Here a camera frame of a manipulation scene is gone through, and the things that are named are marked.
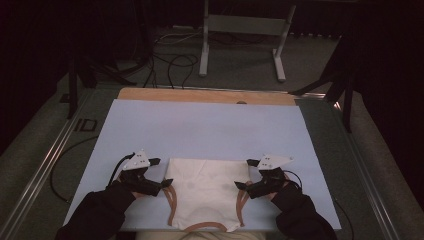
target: white metal frame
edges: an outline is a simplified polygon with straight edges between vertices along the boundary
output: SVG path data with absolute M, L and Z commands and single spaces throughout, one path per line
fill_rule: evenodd
M 203 47 L 200 58 L 199 75 L 205 77 L 208 71 L 209 31 L 233 32 L 248 34 L 264 34 L 280 36 L 280 44 L 277 49 L 273 49 L 273 58 L 279 82 L 286 81 L 283 63 L 281 62 L 281 52 L 287 39 L 291 21 L 296 5 L 291 5 L 286 19 L 268 19 L 239 16 L 209 15 L 209 0 L 205 0 L 203 18 Z

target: black sleeve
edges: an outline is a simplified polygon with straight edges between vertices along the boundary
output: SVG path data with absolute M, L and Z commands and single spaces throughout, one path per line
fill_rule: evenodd
M 331 225 L 316 210 L 311 198 L 289 184 L 280 190 L 272 202 L 281 210 L 278 229 L 296 240 L 335 240 Z
M 88 193 L 55 240 L 107 240 L 125 220 L 125 210 L 135 200 L 132 193 L 114 181 L 106 190 Z

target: gray floor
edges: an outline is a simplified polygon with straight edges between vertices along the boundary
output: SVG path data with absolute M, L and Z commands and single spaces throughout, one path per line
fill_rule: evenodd
M 257 36 L 240 36 L 251 41 Z M 214 35 L 213 38 L 227 41 L 225 35 Z M 172 43 L 178 38 L 165 38 L 163 42 Z M 271 48 L 278 39 L 266 37 L 260 44 L 248 46 L 223 45 L 211 42 L 208 76 L 197 75 L 199 64 L 187 79 L 185 87 L 217 88 L 260 91 L 291 91 L 301 88 L 320 76 L 337 42 L 329 39 L 289 37 L 283 50 L 282 61 L 287 81 L 278 83 L 271 58 Z M 173 56 L 163 54 L 194 54 L 200 58 L 201 39 L 190 38 L 175 44 L 158 44 L 155 52 L 168 61 Z M 178 59 L 177 64 L 188 64 L 185 59 Z M 169 85 L 167 79 L 168 63 L 155 58 L 157 84 Z M 190 68 L 172 67 L 170 75 L 176 88 L 181 87 Z M 130 81 L 142 86 L 149 69 L 144 68 L 128 77 Z M 121 85 L 100 77 L 95 90 L 80 91 L 80 98 L 86 94 L 86 104 L 79 116 L 87 119 L 98 119 L 99 126 L 95 132 L 73 132 L 65 148 L 81 140 L 98 135 L 107 110 L 116 98 Z M 20 133 L 12 145 L 1 156 L 0 175 L 0 224 L 6 223 L 23 189 L 48 155 L 62 127 L 67 123 L 68 106 L 59 103 L 66 90 L 66 77 L 59 82 L 59 90 L 37 113 L 28 126 Z M 315 93 L 325 93 L 329 85 L 315 89 Z M 390 222 L 396 229 L 397 237 L 393 239 L 424 239 L 424 215 L 414 200 L 395 161 L 387 149 L 384 140 L 368 115 L 361 96 L 355 93 L 352 109 L 352 134 L 340 134 L 340 128 L 334 125 L 332 107 L 322 101 L 298 100 L 305 120 L 310 129 L 314 147 L 326 176 L 329 189 L 336 195 L 338 202 L 348 213 L 355 231 L 355 239 L 388 239 L 380 230 L 376 220 L 376 212 L 369 204 L 369 196 L 364 191 L 366 183 L 358 177 L 356 160 L 351 152 L 358 152 L 364 163 L 372 183 L 378 189 L 383 206 L 387 210 Z M 355 149 L 349 148 L 345 142 L 354 141 Z M 86 142 L 70 151 L 58 164 L 55 172 L 57 188 L 66 196 L 72 196 L 76 189 L 84 166 L 88 161 L 95 140 Z M 38 197 L 27 212 L 27 217 L 18 228 L 15 239 L 52 239 L 58 227 L 63 223 L 69 205 L 58 200 L 51 192 L 48 182 L 40 189 Z M 338 233 L 340 239 L 351 239 L 351 232 L 346 217 L 337 210 L 343 230 Z M 269 239 L 282 238 L 279 234 L 270 234 Z

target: white metal table leg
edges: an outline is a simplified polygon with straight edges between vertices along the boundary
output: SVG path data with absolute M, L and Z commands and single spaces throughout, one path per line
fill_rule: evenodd
M 209 31 L 209 0 L 205 0 L 205 9 L 203 16 L 203 47 L 202 56 L 200 57 L 199 75 L 206 77 L 208 74 L 208 58 L 209 58 L 209 44 L 208 44 L 208 31 Z
M 285 22 L 284 22 L 283 31 L 281 34 L 281 41 L 280 41 L 280 44 L 278 45 L 278 49 L 272 50 L 275 69 L 277 71 L 277 77 L 278 77 L 277 80 L 279 82 L 286 81 L 286 75 L 284 73 L 283 63 L 281 62 L 281 52 L 283 51 L 284 43 L 286 42 L 287 35 L 289 33 L 290 24 L 291 24 L 295 9 L 296 9 L 296 5 L 292 5 L 290 7 L 289 14 L 287 15 L 287 18 L 285 19 Z

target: brown strap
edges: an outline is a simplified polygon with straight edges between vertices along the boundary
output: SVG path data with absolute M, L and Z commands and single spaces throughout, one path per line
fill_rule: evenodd
M 239 190 L 239 193 L 237 194 L 236 213 L 237 213 L 237 217 L 240 221 L 240 226 L 242 226 L 242 227 L 244 227 L 244 222 L 243 222 L 241 210 L 243 209 L 243 207 L 246 204 L 248 199 L 249 199 L 249 194 L 247 194 L 246 191 Z
M 168 199 L 169 206 L 171 207 L 171 214 L 169 214 L 168 225 L 172 226 L 172 220 L 175 216 L 175 210 L 177 209 L 177 193 L 175 188 L 171 186 L 163 189 L 166 199 Z
M 202 223 L 196 223 L 194 225 L 191 225 L 190 227 L 184 229 L 184 232 L 191 232 L 199 228 L 205 228 L 205 227 L 216 227 L 219 230 L 226 232 L 227 228 L 222 224 L 218 222 L 202 222 Z

